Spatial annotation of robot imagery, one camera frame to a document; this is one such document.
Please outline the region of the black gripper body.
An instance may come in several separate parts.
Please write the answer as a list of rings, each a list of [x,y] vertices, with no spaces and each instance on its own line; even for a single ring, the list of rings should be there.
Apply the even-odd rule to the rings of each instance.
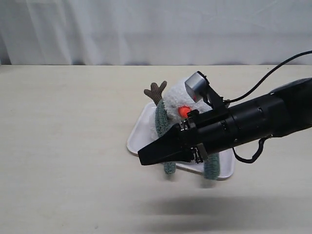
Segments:
[[[262,154],[265,141],[287,124],[288,111],[283,102],[244,102],[221,114],[191,112],[181,125],[180,140],[191,149],[204,147],[209,155],[257,140],[258,149],[251,158],[234,155],[238,161],[251,164]]]

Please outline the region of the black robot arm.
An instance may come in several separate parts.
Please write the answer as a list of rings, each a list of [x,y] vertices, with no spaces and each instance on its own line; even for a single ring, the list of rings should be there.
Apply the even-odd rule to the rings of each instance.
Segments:
[[[303,78],[271,92],[226,107],[225,101],[206,83],[187,88],[193,99],[203,98],[212,110],[188,113],[188,117],[138,151],[143,166],[163,162],[202,162],[208,155],[258,141],[251,158],[238,157],[251,164],[261,155],[269,138],[284,137],[312,126],[312,80]]]

